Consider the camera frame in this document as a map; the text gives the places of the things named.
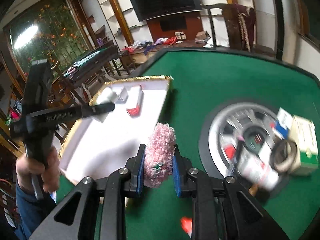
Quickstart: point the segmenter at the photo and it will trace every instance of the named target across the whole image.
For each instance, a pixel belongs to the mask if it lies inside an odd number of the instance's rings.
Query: pink fuzzy toy
[[[168,124],[157,123],[144,157],[144,185],[157,188],[172,174],[176,135]]]

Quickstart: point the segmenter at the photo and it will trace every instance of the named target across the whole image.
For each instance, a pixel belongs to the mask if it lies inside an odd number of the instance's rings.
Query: green felt table
[[[252,98],[277,109],[310,119],[320,136],[320,89],[315,78],[293,66],[244,55],[204,51],[161,51],[146,62],[143,76],[171,75],[174,102],[169,120],[174,127],[182,156],[204,170],[198,153],[198,140],[204,118],[218,105],[237,98]],[[58,200],[72,184],[61,177]],[[290,239],[298,239],[320,207],[320,170],[308,177],[292,177],[265,209]],[[159,189],[144,187],[140,199],[126,209],[128,240],[179,239],[189,236],[181,229],[180,218],[192,217],[191,199],[178,199],[170,178]]]

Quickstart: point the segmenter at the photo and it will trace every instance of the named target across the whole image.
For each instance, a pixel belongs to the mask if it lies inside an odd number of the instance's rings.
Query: curtain with flowers
[[[15,48],[19,36],[33,25],[37,32],[31,41]],[[42,0],[13,19],[9,28],[13,54],[26,75],[33,60],[60,61],[63,71],[88,51],[66,0]]]

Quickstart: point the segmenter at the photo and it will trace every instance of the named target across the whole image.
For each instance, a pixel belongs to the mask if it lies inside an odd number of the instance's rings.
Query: white tray
[[[60,151],[60,170],[66,178],[74,184],[86,176],[100,179],[136,156],[139,145],[147,143],[157,124],[171,80],[169,76],[151,76],[105,83],[90,105],[106,87],[125,86],[130,97],[130,87],[141,85],[144,98],[140,116],[132,118],[126,104],[116,104],[103,123],[92,117],[76,121]]]

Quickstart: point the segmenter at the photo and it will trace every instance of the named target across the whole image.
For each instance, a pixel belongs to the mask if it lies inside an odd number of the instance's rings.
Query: metal screw
[[[234,177],[232,177],[232,176],[229,176],[229,177],[226,178],[226,181],[227,181],[228,183],[232,184],[232,183],[235,183],[235,182],[236,182],[236,179],[235,179]]]
[[[119,173],[120,173],[121,175],[127,174],[128,172],[129,172],[129,170],[128,170],[127,168],[121,168],[121,169],[119,169]]]
[[[198,170],[197,168],[191,168],[191,169],[189,170],[189,172],[190,172],[191,174],[198,174],[198,173],[199,173],[199,170]]]
[[[92,181],[92,178],[90,178],[90,177],[84,177],[84,178],[82,179],[82,182],[83,182],[84,184],[89,184],[91,181]]]

